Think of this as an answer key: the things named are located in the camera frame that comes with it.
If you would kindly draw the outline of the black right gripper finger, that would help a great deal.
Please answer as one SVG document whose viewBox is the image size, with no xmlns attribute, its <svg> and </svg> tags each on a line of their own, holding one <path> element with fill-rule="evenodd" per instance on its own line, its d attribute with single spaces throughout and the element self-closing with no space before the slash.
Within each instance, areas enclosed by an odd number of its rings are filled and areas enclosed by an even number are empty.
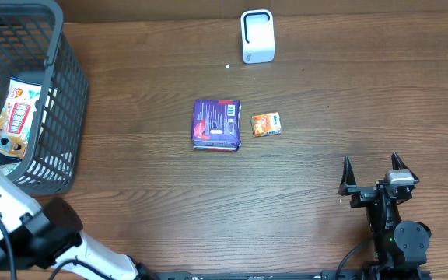
<svg viewBox="0 0 448 280">
<path fill-rule="evenodd" d="M 408 173 L 412 175 L 415 183 L 419 182 L 419 178 L 404 164 L 404 162 L 396 152 L 392 153 L 391 161 L 393 170 L 406 170 Z"/>
<path fill-rule="evenodd" d="M 338 188 L 338 194 L 341 196 L 347 196 L 354 192 L 357 188 L 355 175 L 353 173 L 352 165 L 348 156 L 344 159 L 343 174 L 341 177 L 341 183 Z"/>
</svg>

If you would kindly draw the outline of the small orange snack packet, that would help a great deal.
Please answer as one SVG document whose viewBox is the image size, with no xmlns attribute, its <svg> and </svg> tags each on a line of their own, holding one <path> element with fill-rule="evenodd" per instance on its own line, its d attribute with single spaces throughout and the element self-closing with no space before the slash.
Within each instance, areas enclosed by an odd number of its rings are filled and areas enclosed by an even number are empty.
<svg viewBox="0 0 448 280">
<path fill-rule="evenodd" d="M 281 120 L 278 112 L 255 115 L 251 118 L 254 137 L 279 135 L 282 132 Z"/>
</svg>

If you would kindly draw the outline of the purple red pad package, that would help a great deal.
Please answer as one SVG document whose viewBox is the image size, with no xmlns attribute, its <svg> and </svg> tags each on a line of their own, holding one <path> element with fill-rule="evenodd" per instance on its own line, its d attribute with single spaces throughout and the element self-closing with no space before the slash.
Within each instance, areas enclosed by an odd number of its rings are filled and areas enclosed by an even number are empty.
<svg viewBox="0 0 448 280">
<path fill-rule="evenodd" d="M 195 100 L 191 140 L 195 149 L 235 152 L 241 146 L 239 100 Z"/>
</svg>

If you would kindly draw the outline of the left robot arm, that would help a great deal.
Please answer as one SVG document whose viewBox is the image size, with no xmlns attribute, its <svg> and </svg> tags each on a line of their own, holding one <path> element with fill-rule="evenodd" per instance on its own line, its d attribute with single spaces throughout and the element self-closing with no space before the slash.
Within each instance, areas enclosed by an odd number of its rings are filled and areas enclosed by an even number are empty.
<svg viewBox="0 0 448 280">
<path fill-rule="evenodd" d="M 85 279 L 154 279 L 132 257 L 116 253 L 86 234 L 63 198 L 40 205 L 0 170 L 0 271 L 52 268 Z"/>
</svg>

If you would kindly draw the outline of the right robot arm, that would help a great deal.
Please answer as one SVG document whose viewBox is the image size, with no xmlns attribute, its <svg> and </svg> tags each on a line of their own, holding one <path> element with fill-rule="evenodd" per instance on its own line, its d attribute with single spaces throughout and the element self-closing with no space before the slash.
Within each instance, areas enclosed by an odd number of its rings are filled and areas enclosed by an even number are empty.
<svg viewBox="0 0 448 280">
<path fill-rule="evenodd" d="M 422 222 L 404 221 L 398 206 L 412 199 L 418 177 L 393 153 L 392 169 L 372 187 L 360 187 L 350 159 L 345 157 L 338 193 L 351 198 L 350 206 L 364 208 L 377 261 L 362 270 L 372 279 L 420 279 L 419 267 L 426 263 L 431 229 Z"/>
</svg>

